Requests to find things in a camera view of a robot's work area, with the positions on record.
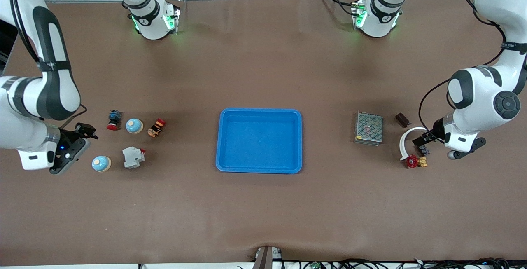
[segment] plastic tray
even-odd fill
[[[232,173],[298,173],[302,168],[301,114],[290,109],[224,109],[216,167]]]

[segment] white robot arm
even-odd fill
[[[387,35],[397,22],[404,0],[359,0],[352,8],[356,29],[371,37]]]
[[[136,30],[149,40],[177,33],[179,8],[165,0],[123,0],[130,10]]]
[[[527,79],[527,0],[474,0],[480,16],[501,25],[506,40],[503,53],[493,66],[458,70],[448,82],[448,93],[456,109],[434,123],[431,135],[414,140],[423,145],[442,139],[450,159],[460,159],[484,145],[478,133],[496,128],[520,111],[517,95]]]
[[[44,0],[0,0],[0,4],[0,19],[17,26],[42,72],[41,77],[0,77],[0,147],[17,149],[26,170],[50,168],[60,173],[89,146],[84,141],[73,143],[95,131],[81,124],[76,133],[69,132],[43,122],[67,119],[81,102],[60,25]]]

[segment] metal mesh power supply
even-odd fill
[[[382,117],[359,111],[355,123],[355,142],[378,147],[382,143]]]

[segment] white curved cable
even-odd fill
[[[426,130],[425,128],[423,127],[414,127],[414,128],[411,128],[410,130],[406,131],[403,136],[401,136],[401,140],[399,140],[399,151],[401,151],[401,156],[403,156],[403,158],[401,158],[401,161],[403,161],[404,159],[408,158],[408,153],[406,152],[406,148],[404,147],[404,141],[406,140],[406,136],[408,136],[408,134],[412,131],[423,131],[423,132],[428,132],[428,130]]]

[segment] table surface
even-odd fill
[[[1,265],[239,262],[264,245],[305,260],[527,257],[525,113],[484,132],[487,145],[463,160],[435,143],[428,168],[399,162],[394,116],[417,125],[431,87],[499,50],[497,31],[463,0],[407,0],[380,39],[328,0],[180,6],[180,33],[148,41],[120,4],[49,5],[89,108],[77,121],[100,139],[59,176],[0,151]],[[38,76],[19,42],[7,74]],[[218,171],[227,107],[298,109],[301,172]],[[147,128],[161,117],[166,129],[156,139],[106,130],[110,110]],[[358,110],[385,117],[381,146],[352,141]],[[423,118],[448,111],[441,88]],[[121,153],[130,146],[147,151],[133,170]],[[102,154],[113,167],[96,173]]]

